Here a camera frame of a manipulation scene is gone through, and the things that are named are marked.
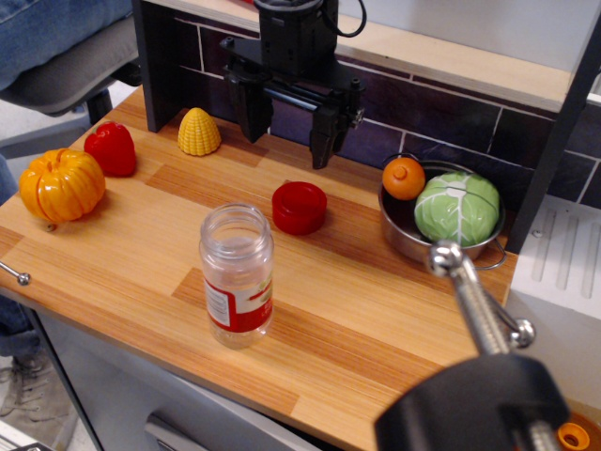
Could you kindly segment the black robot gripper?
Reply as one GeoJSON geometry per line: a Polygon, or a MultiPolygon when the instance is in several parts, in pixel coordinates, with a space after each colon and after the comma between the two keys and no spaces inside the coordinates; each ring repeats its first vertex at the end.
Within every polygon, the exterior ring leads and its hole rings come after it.
{"type": "Polygon", "coordinates": [[[339,28],[337,1],[255,1],[260,37],[228,37],[225,79],[243,135],[255,143],[268,132],[272,102],[283,101],[312,114],[309,148],[314,169],[328,165],[349,128],[361,123],[362,81],[337,60],[337,40],[355,38],[339,28]]]}

